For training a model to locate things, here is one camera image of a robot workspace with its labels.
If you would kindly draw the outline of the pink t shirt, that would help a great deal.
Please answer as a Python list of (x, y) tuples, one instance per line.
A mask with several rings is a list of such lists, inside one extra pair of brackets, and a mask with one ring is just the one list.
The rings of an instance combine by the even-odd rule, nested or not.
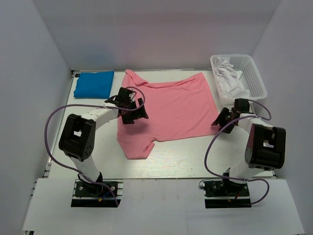
[(136, 87), (145, 95), (148, 119), (133, 124), (117, 121), (117, 141), (129, 160), (146, 159), (154, 142), (215, 135), (218, 116), (211, 90), (203, 73), (181, 81), (150, 83), (126, 70), (123, 87)]

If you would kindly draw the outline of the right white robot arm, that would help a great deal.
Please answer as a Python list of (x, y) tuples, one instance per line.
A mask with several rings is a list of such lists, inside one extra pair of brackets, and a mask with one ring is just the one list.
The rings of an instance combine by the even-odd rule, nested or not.
[(271, 120), (271, 113), (264, 105), (261, 107), (267, 111), (268, 117), (260, 117), (250, 112), (250, 102), (260, 104), (251, 99), (237, 98), (233, 107), (223, 108), (211, 124), (218, 126), (219, 131), (209, 144), (206, 158), (221, 133), (229, 134), (238, 126), (249, 134), (244, 159), (219, 176), (225, 179), (221, 182), (221, 190), (226, 195), (233, 195), (239, 188), (238, 184), (251, 181), (252, 177), (261, 172), (281, 169), (285, 162), (286, 130), (266, 123), (267, 120)]

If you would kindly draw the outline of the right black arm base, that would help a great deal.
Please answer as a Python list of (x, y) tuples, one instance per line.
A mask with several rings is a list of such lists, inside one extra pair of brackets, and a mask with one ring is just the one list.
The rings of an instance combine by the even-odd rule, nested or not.
[(228, 179), (206, 179), (199, 182), (204, 191), (206, 209), (251, 208), (247, 184), (238, 184)]

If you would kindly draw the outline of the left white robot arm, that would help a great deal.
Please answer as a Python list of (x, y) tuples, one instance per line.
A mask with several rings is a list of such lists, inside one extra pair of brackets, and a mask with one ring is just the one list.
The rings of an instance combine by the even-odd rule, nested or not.
[(59, 149), (73, 161), (79, 179), (87, 183), (86, 188), (92, 195), (103, 191), (102, 173), (92, 157), (96, 130), (117, 118), (121, 118), (124, 125), (134, 124), (140, 118), (148, 119), (144, 103), (145, 95), (138, 88), (120, 88), (118, 94), (104, 101), (103, 105), (90, 105), (94, 108), (92, 111), (67, 117)]

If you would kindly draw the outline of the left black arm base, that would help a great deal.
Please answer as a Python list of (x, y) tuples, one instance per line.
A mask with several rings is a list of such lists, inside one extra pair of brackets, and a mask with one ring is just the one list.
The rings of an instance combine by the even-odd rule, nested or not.
[(122, 199), (123, 180), (103, 181), (114, 193), (117, 203), (110, 190), (105, 186), (94, 185), (75, 180), (71, 207), (72, 208), (117, 208)]

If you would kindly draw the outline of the white crumpled t shirt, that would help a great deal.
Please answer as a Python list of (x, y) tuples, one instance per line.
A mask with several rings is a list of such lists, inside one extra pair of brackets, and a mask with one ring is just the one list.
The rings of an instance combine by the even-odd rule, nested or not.
[(250, 91), (245, 89), (240, 81), (241, 70), (234, 70), (229, 57), (217, 57), (213, 60), (213, 67), (217, 76), (222, 95), (227, 98), (249, 98)]

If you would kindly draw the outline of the white plastic basket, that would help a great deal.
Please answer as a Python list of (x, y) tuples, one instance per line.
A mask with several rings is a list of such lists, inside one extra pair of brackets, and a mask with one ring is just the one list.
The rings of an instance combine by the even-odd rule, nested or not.
[(234, 66), (234, 70), (242, 71), (240, 81), (245, 89), (250, 91), (249, 99), (261, 100), (267, 97), (267, 91), (261, 79), (260, 73), (251, 56), (246, 54), (218, 54), (212, 55), (210, 63), (213, 71), (213, 77), (217, 86), (218, 96), (223, 105), (230, 105), (235, 98), (227, 98), (222, 95), (222, 91), (218, 85), (217, 76), (213, 67), (213, 60), (217, 57), (229, 57), (230, 63)]

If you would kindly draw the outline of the folded blue t shirt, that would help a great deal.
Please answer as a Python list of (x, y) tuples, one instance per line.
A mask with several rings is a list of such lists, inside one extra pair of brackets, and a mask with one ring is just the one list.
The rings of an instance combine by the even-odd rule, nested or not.
[(81, 73), (73, 93), (74, 98), (108, 99), (113, 78), (114, 71)]

